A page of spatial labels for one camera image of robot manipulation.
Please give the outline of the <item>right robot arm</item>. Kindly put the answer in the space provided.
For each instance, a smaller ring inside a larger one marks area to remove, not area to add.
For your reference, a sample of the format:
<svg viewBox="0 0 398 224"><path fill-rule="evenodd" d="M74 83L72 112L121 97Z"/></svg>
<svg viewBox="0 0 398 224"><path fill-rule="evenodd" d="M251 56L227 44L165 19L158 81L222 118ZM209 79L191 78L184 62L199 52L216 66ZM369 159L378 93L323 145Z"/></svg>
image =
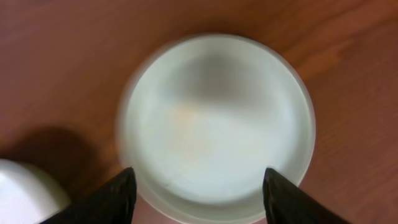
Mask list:
<svg viewBox="0 0 398 224"><path fill-rule="evenodd" d="M245 162L151 161L127 168L70 203L40 169L1 161L2 223L131 223L143 197L180 223L343 223L299 189L306 171L282 159Z"/></svg>

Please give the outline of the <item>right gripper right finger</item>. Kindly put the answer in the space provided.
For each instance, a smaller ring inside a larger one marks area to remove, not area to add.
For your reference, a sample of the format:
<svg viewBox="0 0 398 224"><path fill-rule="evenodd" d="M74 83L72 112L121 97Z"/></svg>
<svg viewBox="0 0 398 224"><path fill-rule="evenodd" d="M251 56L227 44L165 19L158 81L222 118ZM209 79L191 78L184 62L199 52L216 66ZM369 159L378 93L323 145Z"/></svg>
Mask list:
<svg viewBox="0 0 398 224"><path fill-rule="evenodd" d="M268 224L348 224L273 168L265 171L262 194Z"/></svg>

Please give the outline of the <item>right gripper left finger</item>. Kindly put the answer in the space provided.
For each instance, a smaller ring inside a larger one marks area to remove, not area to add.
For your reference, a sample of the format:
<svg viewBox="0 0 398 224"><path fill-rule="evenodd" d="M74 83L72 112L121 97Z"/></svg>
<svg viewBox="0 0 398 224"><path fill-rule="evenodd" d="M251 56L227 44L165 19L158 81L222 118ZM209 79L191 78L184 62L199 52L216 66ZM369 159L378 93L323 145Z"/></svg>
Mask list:
<svg viewBox="0 0 398 224"><path fill-rule="evenodd" d="M91 195L40 224L131 224L136 198L135 173L128 167Z"/></svg>

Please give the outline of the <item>light green plate front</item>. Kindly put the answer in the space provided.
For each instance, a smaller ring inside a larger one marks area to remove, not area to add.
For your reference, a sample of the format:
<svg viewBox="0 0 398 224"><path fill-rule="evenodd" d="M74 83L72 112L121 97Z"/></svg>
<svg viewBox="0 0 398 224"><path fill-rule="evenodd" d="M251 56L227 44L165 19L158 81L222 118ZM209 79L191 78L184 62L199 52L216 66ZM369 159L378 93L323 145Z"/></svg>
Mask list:
<svg viewBox="0 0 398 224"><path fill-rule="evenodd" d="M117 121L119 156L139 195L180 223L254 223L268 167L304 178L316 121L295 70L228 34L162 47L133 74Z"/></svg>

